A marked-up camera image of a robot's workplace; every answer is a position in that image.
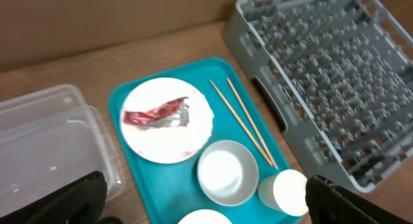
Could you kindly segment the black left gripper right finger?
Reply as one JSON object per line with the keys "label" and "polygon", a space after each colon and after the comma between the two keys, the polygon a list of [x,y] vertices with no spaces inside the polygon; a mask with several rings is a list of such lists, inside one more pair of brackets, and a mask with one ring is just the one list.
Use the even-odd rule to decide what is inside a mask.
{"label": "black left gripper right finger", "polygon": [[305,189],[313,224],[411,224],[320,175]]}

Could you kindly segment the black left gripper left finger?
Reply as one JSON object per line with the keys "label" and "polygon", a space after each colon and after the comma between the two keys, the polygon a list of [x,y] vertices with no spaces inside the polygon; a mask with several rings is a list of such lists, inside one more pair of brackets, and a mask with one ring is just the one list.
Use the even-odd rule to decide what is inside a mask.
{"label": "black left gripper left finger", "polygon": [[105,206],[104,174],[93,171],[1,218],[2,224],[96,223]]}

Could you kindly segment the white paper cup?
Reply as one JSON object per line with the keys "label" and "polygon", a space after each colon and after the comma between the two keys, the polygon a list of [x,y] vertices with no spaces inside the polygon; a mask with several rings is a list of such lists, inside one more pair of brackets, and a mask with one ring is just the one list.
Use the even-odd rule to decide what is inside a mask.
{"label": "white paper cup", "polygon": [[262,180],[257,192],[267,207],[298,217],[308,212],[306,184],[302,173],[288,169]]}

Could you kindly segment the grey round bowl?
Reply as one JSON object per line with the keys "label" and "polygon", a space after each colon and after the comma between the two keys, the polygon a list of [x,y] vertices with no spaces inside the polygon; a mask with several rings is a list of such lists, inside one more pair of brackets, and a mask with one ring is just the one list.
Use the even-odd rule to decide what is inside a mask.
{"label": "grey round bowl", "polygon": [[224,139],[212,143],[201,154],[197,180],[201,190],[214,203],[235,207],[255,194],[259,169],[249,149]]}

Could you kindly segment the small pink bowl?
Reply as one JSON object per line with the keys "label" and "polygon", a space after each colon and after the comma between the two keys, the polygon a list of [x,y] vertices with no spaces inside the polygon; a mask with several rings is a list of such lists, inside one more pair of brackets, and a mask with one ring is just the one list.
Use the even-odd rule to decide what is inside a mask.
{"label": "small pink bowl", "polygon": [[218,211],[200,209],[187,214],[178,224],[232,224],[232,222]]}

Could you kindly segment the red foil snack wrapper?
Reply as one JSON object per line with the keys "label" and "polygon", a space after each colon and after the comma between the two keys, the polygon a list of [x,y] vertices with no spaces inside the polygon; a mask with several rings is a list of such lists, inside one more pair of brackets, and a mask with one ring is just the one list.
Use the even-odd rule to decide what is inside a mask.
{"label": "red foil snack wrapper", "polygon": [[146,112],[125,111],[123,122],[139,128],[185,127],[190,122],[187,99],[179,97]]}

